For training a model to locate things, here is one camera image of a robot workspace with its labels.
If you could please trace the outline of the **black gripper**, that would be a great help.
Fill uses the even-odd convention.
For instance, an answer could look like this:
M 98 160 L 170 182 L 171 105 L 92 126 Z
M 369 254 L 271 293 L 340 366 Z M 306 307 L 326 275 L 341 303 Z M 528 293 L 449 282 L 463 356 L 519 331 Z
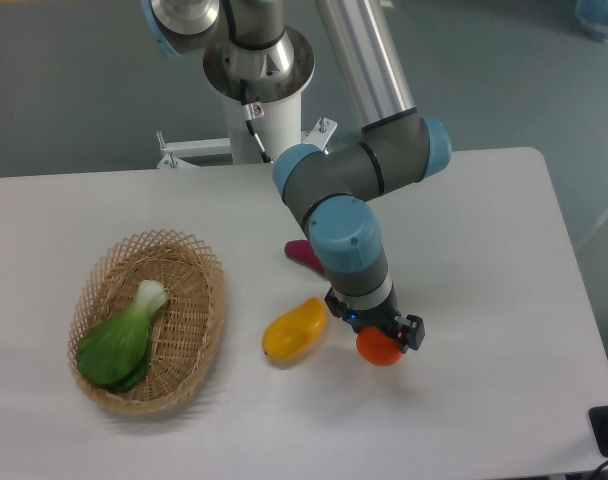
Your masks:
M 402 354 L 409 350 L 418 351 L 425 338 L 425 325 L 421 317 L 399 315 L 395 292 L 390 292 L 382 303 L 366 310 L 351 309 L 336 296 L 334 289 L 328 290 L 324 301 L 332 316 L 350 325 L 355 333 L 370 327 L 376 327 L 386 334 L 395 331 L 394 340 Z

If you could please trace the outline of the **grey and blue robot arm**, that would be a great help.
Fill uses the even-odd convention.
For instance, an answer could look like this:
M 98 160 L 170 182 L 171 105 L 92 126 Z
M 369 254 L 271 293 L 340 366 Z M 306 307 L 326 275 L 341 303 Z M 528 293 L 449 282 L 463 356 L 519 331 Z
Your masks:
M 313 77 L 308 40 L 280 1 L 145 1 L 162 53 L 202 51 L 226 106 L 234 162 L 266 163 L 329 280 L 325 301 L 354 332 L 380 331 L 401 352 L 418 349 L 421 318 L 402 314 L 369 201 L 441 172 L 451 143 L 417 112 L 377 1 L 320 1 L 317 9 L 362 138 L 328 151 L 327 126 L 301 131 L 301 95 Z

